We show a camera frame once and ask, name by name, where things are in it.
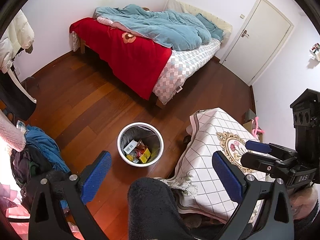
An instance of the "door handle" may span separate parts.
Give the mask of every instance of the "door handle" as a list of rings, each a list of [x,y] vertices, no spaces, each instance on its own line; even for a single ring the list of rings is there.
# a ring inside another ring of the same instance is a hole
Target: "door handle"
[[[247,34],[247,30],[244,30],[244,32],[242,33],[241,37],[244,37],[245,35],[248,35],[248,37],[249,37],[249,34]]]

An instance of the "red blanket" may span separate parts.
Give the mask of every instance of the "red blanket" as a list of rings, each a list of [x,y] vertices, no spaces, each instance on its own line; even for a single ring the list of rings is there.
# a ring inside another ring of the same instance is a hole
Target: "red blanket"
[[[100,58],[108,62],[114,75],[139,96],[149,99],[153,87],[172,54],[151,39],[136,37],[120,29],[84,18],[70,26]]]

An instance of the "white door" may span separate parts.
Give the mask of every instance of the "white door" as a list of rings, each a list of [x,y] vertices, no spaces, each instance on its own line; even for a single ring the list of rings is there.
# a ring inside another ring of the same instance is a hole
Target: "white door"
[[[272,6],[260,0],[223,65],[248,84],[276,50],[290,26]]]

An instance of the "floor plank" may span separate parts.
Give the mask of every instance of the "floor plank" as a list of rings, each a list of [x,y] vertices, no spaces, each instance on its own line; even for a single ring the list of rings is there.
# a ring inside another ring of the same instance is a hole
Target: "floor plank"
[[[251,108],[250,88],[221,64],[210,60],[186,80],[164,109],[143,100],[112,74],[108,64],[87,50],[71,54],[55,66],[34,75],[28,92],[37,99],[32,125],[55,138],[61,156],[74,173],[91,164],[102,150],[110,152],[112,166],[88,209],[110,240],[127,240],[127,192],[139,177],[168,177],[185,146],[189,116],[200,109],[221,107],[238,122]],[[154,125],[164,139],[160,160],[136,168],[122,160],[117,136],[132,122]]]

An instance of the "pink toy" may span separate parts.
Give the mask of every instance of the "pink toy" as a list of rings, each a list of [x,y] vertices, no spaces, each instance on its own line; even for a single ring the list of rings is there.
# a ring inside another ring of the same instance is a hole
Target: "pink toy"
[[[258,126],[258,119],[259,117],[255,117],[255,119],[251,120],[251,124],[252,124],[252,131],[251,134],[256,138],[259,139],[258,134],[262,133],[264,134],[264,130],[261,130],[260,127]]]

